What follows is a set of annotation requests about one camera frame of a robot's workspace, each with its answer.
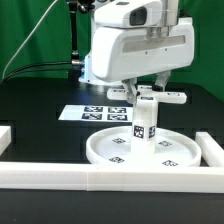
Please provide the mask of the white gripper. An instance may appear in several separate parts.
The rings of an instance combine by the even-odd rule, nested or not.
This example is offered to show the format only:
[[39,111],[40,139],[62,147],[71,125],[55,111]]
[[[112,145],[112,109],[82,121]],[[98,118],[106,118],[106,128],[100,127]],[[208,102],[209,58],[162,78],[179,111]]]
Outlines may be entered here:
[[167,37],[150,38],[146,28],[109,27],[99,28],[93,36],[93,74],[105,82],[123,80],[130,104],[136,102],[137,77],[158,73],[154,89],[164,91],[171,76],[168,70],[189,66],[193,58],[194,29],[190,17],[180,18]]

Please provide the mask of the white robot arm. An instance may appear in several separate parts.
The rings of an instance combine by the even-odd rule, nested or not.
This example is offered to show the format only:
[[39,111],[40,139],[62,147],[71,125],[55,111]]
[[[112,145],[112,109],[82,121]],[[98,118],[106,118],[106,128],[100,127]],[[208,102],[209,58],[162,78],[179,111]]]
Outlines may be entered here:
[[133,103],[138,77],[156,74],[165,86],[173,69],[194,58],[194,28],[179,15],[179,0],[96,0],[84,78],[93,84],[121,84]]

